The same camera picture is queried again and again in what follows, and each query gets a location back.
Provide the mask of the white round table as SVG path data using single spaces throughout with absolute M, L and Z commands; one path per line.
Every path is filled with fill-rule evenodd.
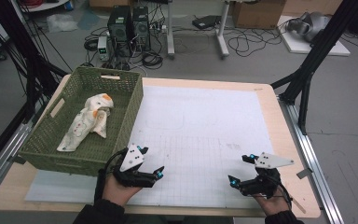
M 67 2 L 70 0 L 58 0 L 55 3 L 42 3 L 40 6 L 37 7 L 27 7 L 27 6 L 20 6 L 22 12 L 37 12 L 37 11 L 44 11 L 48 9 L 53 9 L 55 7 L 63 7 Z

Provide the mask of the white power strip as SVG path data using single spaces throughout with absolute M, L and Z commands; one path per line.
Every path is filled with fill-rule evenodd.
M 151 24 L 149 26 L 150 30 L 156 30 L 162 33 L 166 33 L 167 32 L 167 26 L 164 24 Z

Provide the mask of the black flat box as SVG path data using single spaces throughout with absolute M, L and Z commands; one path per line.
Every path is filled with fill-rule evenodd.
M 193 20 L 192 24 L 200 30 L 205 30 L 207 28 L 215 27 L 215 25 L 220 23 L 220 20 L 220 16 L 209 15 Z

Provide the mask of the green woven basket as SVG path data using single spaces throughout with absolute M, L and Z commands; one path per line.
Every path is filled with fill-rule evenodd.
M 76 114 L 98 93 L 108 94 L 114 103 L 107 136 L 90 133 L 76 151 L 58 151 Z M 39 170 L 96 175 L 111 155 L 129 144 L 143 95 L 142 76 L 136 72 L 80 66 L 62 81 L 18 155 Z

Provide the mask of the grey power supply unit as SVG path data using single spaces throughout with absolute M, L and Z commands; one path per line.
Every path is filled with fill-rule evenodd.
M 98 38 L 97 50 L 101 61 L 106 62 L 109 60 L 108 40 L 106 36 Z

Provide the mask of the flat cardboard box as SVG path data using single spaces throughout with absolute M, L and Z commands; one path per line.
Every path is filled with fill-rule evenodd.
M 132 6 L 133 0 L 89 0 L 90 7 Z

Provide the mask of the black metal frame stand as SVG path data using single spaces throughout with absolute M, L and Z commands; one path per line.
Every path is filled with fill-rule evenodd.
M 342 0 L 304 62 L 294 73 L 271 84 L 273 89 L 287 84 L 285 91 L 279 95 L 279 99 L 287 105 L 294 105 L 297 96 L 301 95 L 297 126 L 304 135 L 307 134 L 306 119 L 313 75 L 357 14 L 358 0 Z
M 40 97 L 51 97 L 59 85 L 56 77 L 64 77 L 67 72 L 49 62 L 37 49 L 26 31 L 10 0 L 0 0 L 0 24 L 22 57 L 11 53 L 10 45 L 0 35 L 0 43 L 9 54 L 18 73 L 26 78 L 26 103 L 23 107 L 24 119 L 30 120 Z

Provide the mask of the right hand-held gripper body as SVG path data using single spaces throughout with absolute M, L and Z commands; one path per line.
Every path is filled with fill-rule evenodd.
M 281 184 L 279 167 L 293 165 L 294 161 L 273 154 L 261 153 L 255 161 L 257 176 L 254 179 L 240 182 L 240 192 L 244 196 L 262 194 L 267 198 L 273 196 Z

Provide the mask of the white desk leg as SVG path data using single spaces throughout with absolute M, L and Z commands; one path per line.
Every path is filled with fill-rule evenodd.
M 167 0 L 167 10 L 168 10 L 168 19 L 167 19 L 167 53 L 170 59 L 174 58 L 175 49 L 172 33 L 172 0 Z
M 221 50 L 222 58 L 226 58 L 229 55 L 229 52 L 227 49 L 227 43 L 224 38 L 224 31 L 225 31 L 225 26 L 226 26 L 226 21 L 227 21 L 228 10 L 229 10 L 229 1 L 224 0 L 220 25 L 219 25 L 219 28 L 215 30 L 216 39 L 217 39 L 219 48 Z

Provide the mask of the white grid mat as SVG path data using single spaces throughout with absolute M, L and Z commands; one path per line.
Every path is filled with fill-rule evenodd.
M 254 208 L 228 179 L 255 178 L 242 156 L 272 150 L 255 92 L 157 86 L 144 88 L 127 143 L 147 147 L 141 171 L 163 170 L 132 205 Z

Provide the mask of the cream printed cloth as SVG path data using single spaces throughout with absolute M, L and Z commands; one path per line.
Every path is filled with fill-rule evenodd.
M 107 136 L 107 118 L 114 107 L 112 98 L 107 93 L 100 93 L 88 98 L 74 118 L 67 133 L 57 147 L 60 152 L 73 152 L 89 133 L 97 133 L 102 138 Z

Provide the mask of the aluminium rail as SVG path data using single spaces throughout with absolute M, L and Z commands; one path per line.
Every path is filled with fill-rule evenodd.
M 344 224 L 344 220 L 331 189 L 328 186 L 324 171 L 314 152 L 310 138 L 307 134 L 301 132 L 297 124 L 299 113 L 296 107 L 294 105 L 287 105 L 281 100 L 279 100 L 278 103 L 295 141 L 299 158 L 307 170 L 307 178 L 310 180 L 312 190 L 316 195 L 319 210 L 329 224 Z
M 0 180 L 17 159 L 17 153 L 31 130 L 30 125 L 21 124 L 13 133 L 5 135 L 0 141 Z

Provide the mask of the black computer tower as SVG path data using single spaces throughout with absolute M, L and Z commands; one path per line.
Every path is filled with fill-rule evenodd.
M 129 56 L 130 41 L 133 38 L 131 8 L 129 6 L 113 6 L 107 27 L 115 45 L 115 52 L 120 56 Z
M 150 51 L 148 7 L 135 7 L 132 12 L 132 22 L 137 49 Z

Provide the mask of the grey rounded device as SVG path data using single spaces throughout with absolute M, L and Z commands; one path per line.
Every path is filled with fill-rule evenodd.
M 321 12 L 305 12 L 300 17 L 289 20 L 286 30 L 297 33 L 307 42 L 312 42 L 329 22 L 330 18 Z

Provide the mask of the white floor board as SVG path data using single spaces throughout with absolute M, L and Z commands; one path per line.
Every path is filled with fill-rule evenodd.
M 289 32 L 286 30 L 286 25 L 289 20 L 291 20 L 290 16 L 281 16 L 277 23 L 285 46 L 291 53 L 308 54 L 311 50 L 310 43 L 296 32 Z M 345 48 L 343 44 L 338 41 L 329 51 L 328 55 L 348 57 L 351 55 L 351 53 L 348 49 Z

